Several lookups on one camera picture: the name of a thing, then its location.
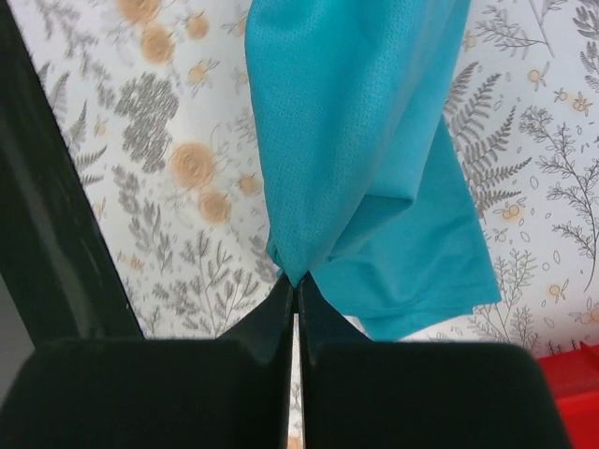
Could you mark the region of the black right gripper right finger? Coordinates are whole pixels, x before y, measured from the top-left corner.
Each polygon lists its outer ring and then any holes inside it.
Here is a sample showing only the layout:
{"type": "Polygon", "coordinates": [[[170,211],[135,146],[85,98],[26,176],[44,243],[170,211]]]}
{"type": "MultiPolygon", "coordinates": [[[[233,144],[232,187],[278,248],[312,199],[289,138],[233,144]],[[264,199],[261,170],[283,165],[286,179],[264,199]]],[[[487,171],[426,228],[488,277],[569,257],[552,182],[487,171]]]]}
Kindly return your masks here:
{"type": "Polygon", "coordinates": [[[567,448],[544,375],[522,348],[375,342],[298,287],[308,448],[567,448]]]}

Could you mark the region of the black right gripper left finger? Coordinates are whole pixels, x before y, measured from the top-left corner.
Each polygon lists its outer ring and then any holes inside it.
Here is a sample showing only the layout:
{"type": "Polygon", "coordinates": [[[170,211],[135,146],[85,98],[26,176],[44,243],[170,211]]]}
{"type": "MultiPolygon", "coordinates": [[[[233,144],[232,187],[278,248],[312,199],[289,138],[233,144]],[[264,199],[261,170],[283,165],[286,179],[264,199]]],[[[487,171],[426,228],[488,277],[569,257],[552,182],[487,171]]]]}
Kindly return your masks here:
{"type": "Polygon", "coordinates": [[[214,340],[58,340],[25,361],[1,408],[5,448],[283,448],[293,289],[214,340]]]}

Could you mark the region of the teal t shirt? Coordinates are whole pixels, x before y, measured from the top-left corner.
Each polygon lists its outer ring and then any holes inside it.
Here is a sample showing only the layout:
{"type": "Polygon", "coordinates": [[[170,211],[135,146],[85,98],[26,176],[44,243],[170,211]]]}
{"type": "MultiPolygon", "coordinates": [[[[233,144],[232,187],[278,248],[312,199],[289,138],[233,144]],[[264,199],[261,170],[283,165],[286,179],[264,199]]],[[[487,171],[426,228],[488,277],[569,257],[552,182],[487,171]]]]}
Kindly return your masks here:
{"type": "Polygon", "coordinates": [[[255,1],[245,54],[270,220],[293,284],[375,340],[497,303],[443,107],[466,1],[255,1]]]}

